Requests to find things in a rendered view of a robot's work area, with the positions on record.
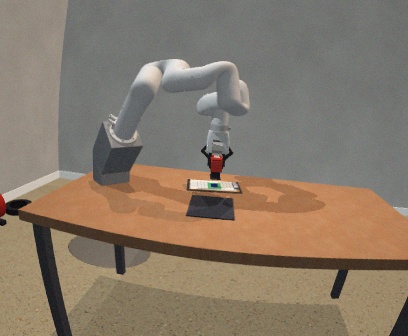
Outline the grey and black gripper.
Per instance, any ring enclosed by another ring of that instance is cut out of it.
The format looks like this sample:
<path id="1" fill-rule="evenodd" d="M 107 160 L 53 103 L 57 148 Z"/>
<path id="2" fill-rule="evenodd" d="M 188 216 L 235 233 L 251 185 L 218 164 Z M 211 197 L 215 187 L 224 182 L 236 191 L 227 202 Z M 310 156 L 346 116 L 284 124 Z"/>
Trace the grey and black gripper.
<path id="1" fill-rule="evenodd" d="M 207 143 L 205 147 L 201 150 L 201 152 L 208 158 L 207 166 L 209 166 L 209 168 L 211 168 L 211 155 L 212 155 L 213 140 L 218 140 L 218 141 L 223 142 L 223 152 L 222 152 L 222 157 L 223 157 L 222 158 L 223 159 L 222 169 L 223 169 L 223 167 L 225 167 L 225 160 L 233 154 L 232 150 L 229 147 L 229 132 L 227 133 L 227 132 L 213 131 L 213 130 L 208 132 Z M 205 150 L 207 150 L 209 154 L 207 154 Z M 225 154 L 227 155 L 225 156 Z"/>

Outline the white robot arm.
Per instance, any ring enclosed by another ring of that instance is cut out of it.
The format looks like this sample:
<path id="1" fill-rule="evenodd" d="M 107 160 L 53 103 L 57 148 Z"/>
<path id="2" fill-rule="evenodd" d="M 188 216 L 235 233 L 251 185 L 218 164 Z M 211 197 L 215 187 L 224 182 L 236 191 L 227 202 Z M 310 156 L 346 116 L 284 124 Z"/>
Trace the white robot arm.
<path id="1" fill-rule="evenodd" d="M 162 80 L 162 81 L 161 81 Z M 109 134 L 120 144 L 131 144 L 146 110 L 154 99 L 160 82 L 164 91 L 178 93 L 204 90 L 216 81 L 217 92 L 203 96 L 197 104 L 200 115 L 212 116 L 211 130 L 227 132 L 228 116 L 242 116 L 250 109 L 247 85 L 239 80 L 231 62 L 220 61 L 190 68 L 179 59 L 158 61 L 143 66 L 134 80 L 117 117 L 109 115 Z M 241 102 L 244 103 L 242 103 Z"/>

